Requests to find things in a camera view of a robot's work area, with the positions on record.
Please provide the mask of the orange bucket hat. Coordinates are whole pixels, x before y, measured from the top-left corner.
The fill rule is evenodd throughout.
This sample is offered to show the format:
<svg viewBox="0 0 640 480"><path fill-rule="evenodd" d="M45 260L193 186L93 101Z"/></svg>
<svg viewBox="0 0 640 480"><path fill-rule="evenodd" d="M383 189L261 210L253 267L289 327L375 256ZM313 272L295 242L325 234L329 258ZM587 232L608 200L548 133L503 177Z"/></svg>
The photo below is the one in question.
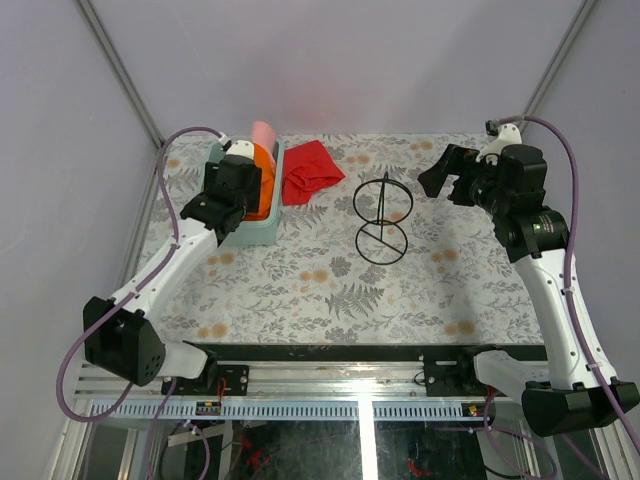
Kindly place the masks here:
<svg viewBox="0 0 640 480"><path fill-rule="evenodd" d="M261 188L258 211L249 213L246 221L266 220L270 214L274 186L275 186L275 163L271 154L257 143L254 146L254 163L261 169Z"/></svg>

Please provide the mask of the pink bucket hat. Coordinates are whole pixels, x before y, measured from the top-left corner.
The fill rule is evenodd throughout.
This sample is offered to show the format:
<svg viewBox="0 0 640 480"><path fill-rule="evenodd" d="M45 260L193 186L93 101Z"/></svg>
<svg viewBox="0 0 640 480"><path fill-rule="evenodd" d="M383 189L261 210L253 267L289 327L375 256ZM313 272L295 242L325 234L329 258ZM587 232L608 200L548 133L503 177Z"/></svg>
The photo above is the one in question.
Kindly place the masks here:
<svg viewBox="0 0 640 480"><path fill-rule="evenodd" d="M276 170L276 160L273 151L276 146L276 132L274 128L264 121L255 121L252 126L251 139L255 144L260 145L269 156L270 165L273 171Z"/></svg>

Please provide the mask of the light green plastic bin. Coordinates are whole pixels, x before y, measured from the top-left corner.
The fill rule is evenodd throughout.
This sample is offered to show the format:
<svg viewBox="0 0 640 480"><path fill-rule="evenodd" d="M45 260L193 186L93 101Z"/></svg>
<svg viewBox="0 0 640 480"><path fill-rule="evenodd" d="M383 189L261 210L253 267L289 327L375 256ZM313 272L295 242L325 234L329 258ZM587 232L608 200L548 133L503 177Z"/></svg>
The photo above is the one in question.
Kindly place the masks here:
<svg viewBox="0 0 640 480"><path fill-rule="evenodd" d="M213 146L206 161L219 162L216 158L220 152L219 144ZM268 218L262 221L246 221L249 214L244 207L233 207L208 198L204 192L204 208L206 210L206 226L213 226L216 231L226 235L223 240L225 246L265 246L275 242L276 223L280 208L280 194L282 186L282 165L279 143L273 151L276 160L275 186Z"/></svg>

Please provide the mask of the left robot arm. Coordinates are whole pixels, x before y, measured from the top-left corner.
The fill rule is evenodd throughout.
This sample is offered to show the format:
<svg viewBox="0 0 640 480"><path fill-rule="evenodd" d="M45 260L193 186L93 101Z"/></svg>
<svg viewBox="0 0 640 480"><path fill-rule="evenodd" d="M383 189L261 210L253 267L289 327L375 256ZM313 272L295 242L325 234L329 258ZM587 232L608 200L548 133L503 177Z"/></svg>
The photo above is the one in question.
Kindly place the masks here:
<svg viewBox="0 0 640 480"><path fill-rule="evenodd" d="M212 354L187 341L161 339L154 324L195 267L257 211L261 177L251 153L229 151L207 165L203 190L182 209L176 232L110 298L93 297L85 305L89 363L137 386L174 377L201 395L217 387Z"/></svg>

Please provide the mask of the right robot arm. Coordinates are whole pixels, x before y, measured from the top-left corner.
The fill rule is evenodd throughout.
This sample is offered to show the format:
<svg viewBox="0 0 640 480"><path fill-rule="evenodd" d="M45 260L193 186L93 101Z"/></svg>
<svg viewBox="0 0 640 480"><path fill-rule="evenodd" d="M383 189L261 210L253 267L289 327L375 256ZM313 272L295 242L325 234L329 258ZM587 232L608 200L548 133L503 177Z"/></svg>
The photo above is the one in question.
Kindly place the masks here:
<svg viewBox="0 0 640 480"><path fill-rule="evenodd" d="M547 370L538 370L482 347L456 369L457 385L472 395L491 386L517 401L540 437L608 426L639 403L638 387L618 378L593 330L568 251L569 229L544 203L546 173L536 147L512 144L481 154L450 144L418 177L435 198L455 176L449 200L489 214L534 306L547 354Z"/></svg>

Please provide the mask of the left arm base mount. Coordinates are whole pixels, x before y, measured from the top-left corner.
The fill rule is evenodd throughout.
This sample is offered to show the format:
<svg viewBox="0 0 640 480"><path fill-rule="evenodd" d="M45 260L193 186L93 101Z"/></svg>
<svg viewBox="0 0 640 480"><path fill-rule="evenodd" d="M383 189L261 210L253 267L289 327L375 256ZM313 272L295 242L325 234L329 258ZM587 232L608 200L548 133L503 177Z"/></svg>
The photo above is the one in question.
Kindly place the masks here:
<svg viewBox="0 0 640 480"><path fill-rule="evenodd" d="M178 378L173 395L208 396L225 399L246 396L250 367L238 364L211 364L195 379Z"/></svg>

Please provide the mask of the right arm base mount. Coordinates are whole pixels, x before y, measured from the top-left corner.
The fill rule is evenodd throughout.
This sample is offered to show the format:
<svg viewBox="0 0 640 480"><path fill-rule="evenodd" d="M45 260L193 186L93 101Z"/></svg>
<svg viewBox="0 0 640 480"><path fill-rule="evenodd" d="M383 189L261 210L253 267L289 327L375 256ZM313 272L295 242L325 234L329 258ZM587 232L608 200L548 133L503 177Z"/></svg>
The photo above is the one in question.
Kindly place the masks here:
<svg viewBox="0 0 640 480"><path fill-rule="evenodd" d="M471 350L425 350L419 355L422 384L428 397L484 397L487 388L476 378Z"/></svg>

